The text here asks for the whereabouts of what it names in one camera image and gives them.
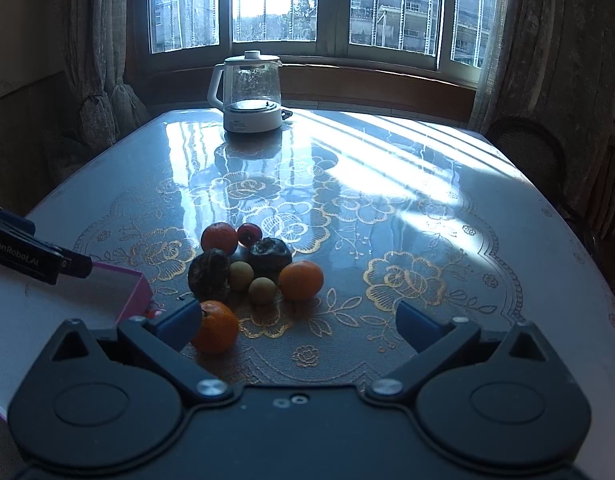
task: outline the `yellow-green ball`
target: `yellow-green ball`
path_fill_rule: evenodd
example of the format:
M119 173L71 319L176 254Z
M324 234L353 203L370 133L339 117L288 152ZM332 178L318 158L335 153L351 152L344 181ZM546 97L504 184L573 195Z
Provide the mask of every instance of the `yellow-green ball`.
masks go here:
M276 296L276 283L269 278L256 278L248 289L250 301L254 304L271 303Z
M234 262L229 266L227 283L232 290L242 292L247 290L254 279L254 269L245 262Z

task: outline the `window sill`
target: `window sill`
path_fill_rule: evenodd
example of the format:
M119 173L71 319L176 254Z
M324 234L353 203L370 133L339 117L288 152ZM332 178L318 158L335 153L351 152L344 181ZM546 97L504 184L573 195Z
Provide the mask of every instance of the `window sill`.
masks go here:
M467 124L475 85L443 81L437 72L372 61L323 57L281 57L280 84L288 102L339 103L388 108L427 118ZM126 74L150 108L203 103L213 66L164 71L153 75Z

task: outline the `pile of fruit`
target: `pile of fruit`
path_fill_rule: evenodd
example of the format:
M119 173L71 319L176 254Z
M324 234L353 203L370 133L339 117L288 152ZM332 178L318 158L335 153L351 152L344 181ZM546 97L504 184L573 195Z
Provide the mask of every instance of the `pile of fruit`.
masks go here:
M196 350L220 354L234 345L238 319L216 298L229 290L247 294L253 307L272 304L277 291L288 301L307 301L323 286L323 271L313 262L292 262L283 240L263 238L254 224L237 230L226 222L208 226L200 238L203 254L194 258L188 285L201 302L203 322L192 340Z

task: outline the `curtain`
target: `curtain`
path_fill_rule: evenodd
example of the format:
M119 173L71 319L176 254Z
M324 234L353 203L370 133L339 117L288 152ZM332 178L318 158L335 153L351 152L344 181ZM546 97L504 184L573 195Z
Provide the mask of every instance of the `curtain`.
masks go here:
M59 44L79 102L78 137L97 154L149 118L134 91L123 83L127 0L57 4Z
M545 126L565 152L568 202L582 212L614 117L615 0L507 0L503 21L470 124L483 134L509 116Z
M497 77L499 66L505 65L510 53L512 34L505 34L505 24L508 23L508 27L510 25L506 20L509 5L510 0L495 0L494 19L485 51L485 61L481 67L481 76L468 125L470 130L476 132L487 129L485 124L487 109L492 96L496 95L500 88L501 80Z

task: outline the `table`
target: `table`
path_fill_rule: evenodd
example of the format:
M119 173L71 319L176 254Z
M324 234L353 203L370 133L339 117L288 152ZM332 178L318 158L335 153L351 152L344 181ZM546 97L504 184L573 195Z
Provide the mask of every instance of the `table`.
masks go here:
M40 238L141 270L164 308L189 298L186 270L213 222L254 222L321 265L313 316L238 301L234 352L186 350L228 381L363 387L414 354L395 330L401 298L492 330L532 320L593 407L579 466L615 480L615 300L563 219L478 134L295 110L282 132L243 139L216 111L169 112L29 218Z

